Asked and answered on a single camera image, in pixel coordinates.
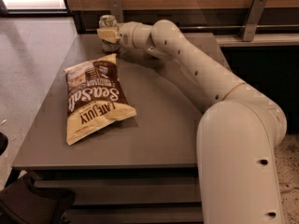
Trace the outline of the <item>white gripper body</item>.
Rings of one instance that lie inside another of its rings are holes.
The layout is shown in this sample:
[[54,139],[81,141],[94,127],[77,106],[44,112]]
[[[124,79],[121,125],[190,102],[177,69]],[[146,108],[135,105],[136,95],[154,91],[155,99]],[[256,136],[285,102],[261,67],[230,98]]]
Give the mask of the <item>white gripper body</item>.
[[139,25],[139,22],[130,21],[121,23],[119,25],[119,37],[120,45],[125,50],[136,49],[136,43],[134,41],[135,28]]

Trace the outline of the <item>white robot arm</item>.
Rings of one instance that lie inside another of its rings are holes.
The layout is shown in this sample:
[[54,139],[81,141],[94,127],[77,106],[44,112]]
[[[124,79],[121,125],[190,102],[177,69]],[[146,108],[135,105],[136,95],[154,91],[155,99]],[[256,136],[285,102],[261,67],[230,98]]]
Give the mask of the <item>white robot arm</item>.
[[204,224],[285,224],[274,154],[287,131],[282,109],[171,21],[131,21],[97,34],[124,49],[178,60],[203,93],[196,155]]

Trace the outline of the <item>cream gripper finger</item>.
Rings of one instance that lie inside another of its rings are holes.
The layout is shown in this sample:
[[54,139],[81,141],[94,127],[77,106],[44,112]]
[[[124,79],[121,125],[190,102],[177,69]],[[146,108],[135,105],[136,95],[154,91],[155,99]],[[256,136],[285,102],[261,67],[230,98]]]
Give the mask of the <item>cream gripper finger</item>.
[[98,30],[97,34],[100,39],[109,43],[116,44],[120,40],[118,33],[114,30]]
[[118,28],[117,27],[102,27],[102,28],[98,28],[97,32],[118,32]]

